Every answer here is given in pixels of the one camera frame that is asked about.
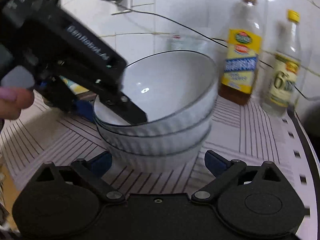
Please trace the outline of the person left hand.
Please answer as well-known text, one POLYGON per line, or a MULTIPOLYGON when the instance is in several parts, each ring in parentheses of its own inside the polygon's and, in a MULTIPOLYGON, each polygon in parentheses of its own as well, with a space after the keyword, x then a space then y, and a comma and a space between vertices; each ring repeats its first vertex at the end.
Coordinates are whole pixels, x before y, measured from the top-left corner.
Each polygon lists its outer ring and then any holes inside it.
POLYGON ((34 93, 28 89, 1 87, 0 118, 16 120, 23 109, 29 108, 34 102, 34 93))

